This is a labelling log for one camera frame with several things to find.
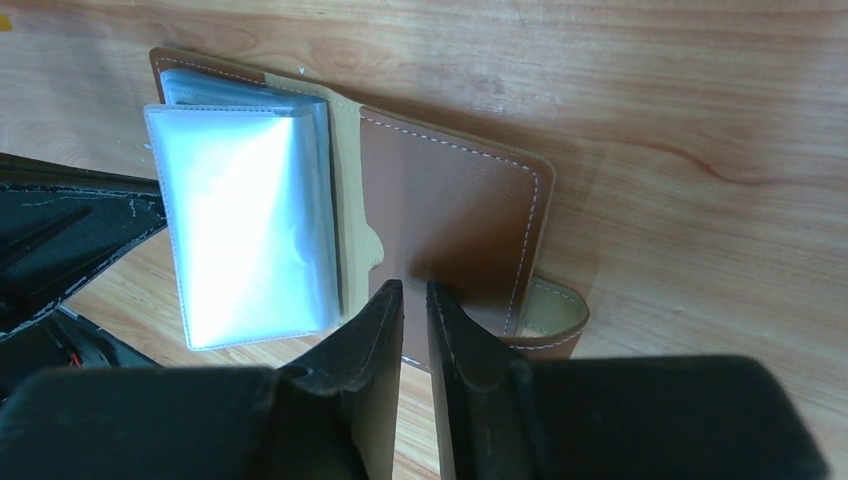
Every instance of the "black plastic part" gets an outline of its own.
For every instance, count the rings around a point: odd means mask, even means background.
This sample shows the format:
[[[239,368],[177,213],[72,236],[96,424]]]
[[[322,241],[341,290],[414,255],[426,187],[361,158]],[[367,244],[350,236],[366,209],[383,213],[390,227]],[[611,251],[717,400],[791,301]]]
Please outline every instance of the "black plastic part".
[[[155,180],[0,153],[0,339],[165,226]]]
[[[387,282],[280,370],[56,370],[0,409],[3,478],[391,478],[403,301]]]
[[[81,315],[57,310],[0,341],[0,408],[30,376],[68,367],[154,367],[156,363]]]
[[[825,478],[789,399],[736,356],[530,361],[428,285],[442,478]]]

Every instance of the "wallet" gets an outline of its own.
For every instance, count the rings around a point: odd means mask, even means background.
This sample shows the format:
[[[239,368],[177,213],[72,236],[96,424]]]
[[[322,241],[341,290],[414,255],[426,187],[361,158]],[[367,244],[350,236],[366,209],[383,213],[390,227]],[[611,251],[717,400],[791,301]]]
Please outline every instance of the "wallet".
[[[436,280],[513,349],[535,358],[571,354],[589,309],[574,290],[533,275],[555,178],[545,159],[358,103],[294,74],[164,47],[150,60],[163,102],[161,77],[172,69],[327,101],[339,324],[385,280],[400,279],[403,358],[427,368],[425,287]]]

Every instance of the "brown leather cover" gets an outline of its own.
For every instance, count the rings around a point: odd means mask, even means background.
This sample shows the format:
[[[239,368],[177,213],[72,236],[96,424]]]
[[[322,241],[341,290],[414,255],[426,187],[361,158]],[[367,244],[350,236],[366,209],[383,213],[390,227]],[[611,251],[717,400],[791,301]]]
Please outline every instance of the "brown leather cover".
[[[155,48],[151,63],[160,98],[159,73],[174,67],[307,93],[303,80],[181,50]],[[361,155],[342,154],[349,157],[344,161],[361,161],[365,218],[384,252],[368,274],[369,291],[390,278],[403,280],[405,359],[426,366],[428,279],[445,283],[471,318],[512,348],[533,357],[568,357],[588,308],[573,290],[531,281],[552,166],[510,147],[345,101],[331,102],[331,112],[353,106],[359,125],[333,127],[359,129]]]
[[[404,355],[427,358],[425,282],[438,279],[492,333],[514,335],[551,198],[544,160],[363,107],[368,224],[383,242],[371,271],[404,284]]]

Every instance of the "wooden table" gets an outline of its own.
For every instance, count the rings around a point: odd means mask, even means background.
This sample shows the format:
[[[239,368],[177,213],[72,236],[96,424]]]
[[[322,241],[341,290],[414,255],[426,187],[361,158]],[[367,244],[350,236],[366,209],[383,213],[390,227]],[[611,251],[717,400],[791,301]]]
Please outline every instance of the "wooden table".
[[[0,0],[0,150],[153,177],[172,45],[544,154],[539,269],[593,310],[576,355],[753,356],[848,475],[848,1],[454,3]],[[188,352],[165,234],[71,303],[166,365],[310,344]],[[435,477],[429,378],[402,390],[396,476]]]

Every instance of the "wood grain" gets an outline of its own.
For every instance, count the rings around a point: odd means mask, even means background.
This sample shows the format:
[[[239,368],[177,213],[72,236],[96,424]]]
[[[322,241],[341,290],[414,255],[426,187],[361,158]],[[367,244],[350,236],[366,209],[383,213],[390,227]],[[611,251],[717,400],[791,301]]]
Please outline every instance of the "wood grain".
[[[742,353],[848,476],[848,1],[0,0],[0,149],[152,177],[147,51],[334,84],[548,156],[539,273],[587,296],[578,356]],[[74,308],[170,365],[280,364],[314,340],[183,347],[159,236]],[[436,476],[405,368],[396,475]]]

